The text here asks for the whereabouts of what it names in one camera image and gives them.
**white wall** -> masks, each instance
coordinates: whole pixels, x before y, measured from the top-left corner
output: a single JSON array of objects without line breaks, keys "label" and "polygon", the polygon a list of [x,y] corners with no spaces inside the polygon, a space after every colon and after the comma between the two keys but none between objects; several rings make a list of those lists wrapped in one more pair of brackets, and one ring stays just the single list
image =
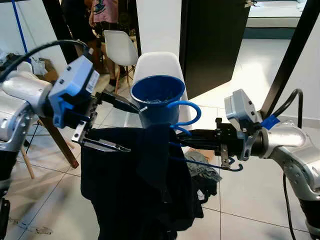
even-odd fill
[{"label": "white wall", "polygon": [[[18,1],[15,4],[28,51],[57,40],[42,0]],[[11,2],[0,3],[0,49],[20,55],[25,53]],[[59,46],[42,50],[35,56],[50,59],[58,73],[67,65]]]},{"label": "white wall", "polygon": [[[320,120],[320,16],[315,22],[276,108],[284,103],[296,88],[303,91],[303,117]],[[297,117],[297,112],[298,98],[283,115]]]},{"label": "white wall", "polygon": [[181,0],[136,0],[142,53],[172,52],[179,57]]}]

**white plastic chair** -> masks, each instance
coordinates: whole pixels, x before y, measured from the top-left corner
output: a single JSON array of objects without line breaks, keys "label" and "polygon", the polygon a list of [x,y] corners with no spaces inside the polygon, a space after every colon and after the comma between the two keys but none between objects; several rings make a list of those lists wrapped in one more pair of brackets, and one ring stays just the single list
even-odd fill
[{"label": "white plastic chair", "polygon": [[[147,52],[139,57],[135,67],[133,83],[154,75],[168,75],[185,82],[179,60],[172,52]],[[186,90],[181,100],[188,100]],[[179,122],[188,122],[191,119],[190,107],[181,105],[179,109]],[[183,127],[187,130],[192,129],[192,126]]]},{"label": "white plastic chair", "polygon": [[[129,85],[129,72],[135,73],[135,66],[138,61],[138,52],[128,34],[124,31],[103,31],[105,38],[106,55],[115,64],[125,67],[126,82]],[[116,76],[115,93],[118,91],[120,71]]]}]

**blue plastic cup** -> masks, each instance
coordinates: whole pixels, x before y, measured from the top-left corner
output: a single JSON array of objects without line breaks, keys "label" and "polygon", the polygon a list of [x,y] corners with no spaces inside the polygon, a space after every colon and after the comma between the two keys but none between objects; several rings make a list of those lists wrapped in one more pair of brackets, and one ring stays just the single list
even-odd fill
[{"label": "blue plastic cup", "polygon": [[185,88],[180,79],[167,75],[148,76],[137,81],[130,94],[140,109],[147,107],[139,114],[142,126],[147,128],[153,124],[176,124],[179,105],[170,108],[166,106],[180,100]]}]

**black cable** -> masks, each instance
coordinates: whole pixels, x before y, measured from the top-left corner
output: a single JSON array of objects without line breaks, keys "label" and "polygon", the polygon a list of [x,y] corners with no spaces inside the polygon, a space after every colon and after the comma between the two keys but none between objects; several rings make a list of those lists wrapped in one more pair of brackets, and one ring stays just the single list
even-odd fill
[{"label": "black cable", "polygon": [[6,77],[8,76],[9,73],[11,73],[11,71],[13,71],[14,69],[17,68],[17,66],[19,64],[21,64],[23,61],[27,60],[30,56],[32,56],[33,54],[43,50],[43,49],[47,49],[49,47],[53,47],[56,45],[65,45],[65,44],[72,44],[72,45],[80,45],[83,47],[83,55],[85,55],[86,57],[89,57],[89,47],[87,46],[87,44],[85,44],[82,41],[79,40],[72,40],[72,39],[66,39],[66,40],[57,40],[57,41],[52,41],[49,43],[46,43],[44,45],[38,46],[35,49],[27,52],[25,55],[19,57],[17,60],[15,60],[13,63],[11,63],[0,75],[0,83],[2,83],[3,81],[5,81]]},{"label": "black cable", "polygon": [[284,102],[284,104],[276,110],[273,115],[278,117],[282,114],[295,100],[296,96],[299,95],[299,103],[298,103],[298,128],[302,127],[302,109],[303,109],[303,101],[304,101],[304,94],[301,89],[295,89],[288,99]]},{"label": "black cable", "polygon": [[292,239],[296,240],[296,236],[295,236],[295,233],[294,233],[294,228],[292,226],[290,203],[289,203],[289,198],[288,198],[287,181],[286,181],[286,175],[285,174],[283,174],[283,176],[282,176],[282,181],[283,181],[283,189],[284,189],[284,198],[285,198],[285,203],[286,203],[286,212],[288,214],[289,229],[290,229],[290,233],[291,233]]},{"label": "black cable", "polygon": [[[304,102],[304,94],[301,89],[297,88],[295,89],[289,98],[284,102],[284,104],[279,107],[278,110],[276,110],[273,115],[276,117],[282,114],[294,101],[296,96],[298,95],[298,128],[302,128],[302,112],[303,112],[303,102]],[[283,191],[284,191],[284,198],[285,198],[285,204],[286,204],[286,212],[288,214],[288,222],[289,222],[289,229],[291,233],[291,237],[293,240],[296,240],[296,236],[294,233],[294,228],[292,226],[292,219],[291,219],[291,210],[290,210],[290,203],[288,198],[288,192],[287,192],[287,181],[286,181],[286,175],[283,173],[282,176],[282,182],[283,182]]]},{"label": "black cable", "polygon": [[36,132],[37,132],[37,129],[38,129],[39,125],[40,125],[40,124],[38,123],[38,124],[36,125],[36,127],[35,127],[35,130],[34,130],[34,132],[33,132],[33,135],[32,135],[32,138],[31,138],[31,140],[30,140],[30,143],[29,143],[28,147],[26,148],[26,151],[25,151],[26,154],[28,153],[28,150],[29,150],[29,148],[30,148],[30,146],[31,146],[32,140],[34,139],[34,137],[35,137],[35,135],[36,135]]}]

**black door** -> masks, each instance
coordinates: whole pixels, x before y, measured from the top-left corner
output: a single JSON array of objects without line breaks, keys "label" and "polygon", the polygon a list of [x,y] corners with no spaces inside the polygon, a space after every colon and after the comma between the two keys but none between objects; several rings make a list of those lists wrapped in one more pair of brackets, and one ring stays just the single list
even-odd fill
[{"label": "black door", "polygon": [[245,0],[182,0],[180,64],[188,97],[231,80],[250,7]]}]

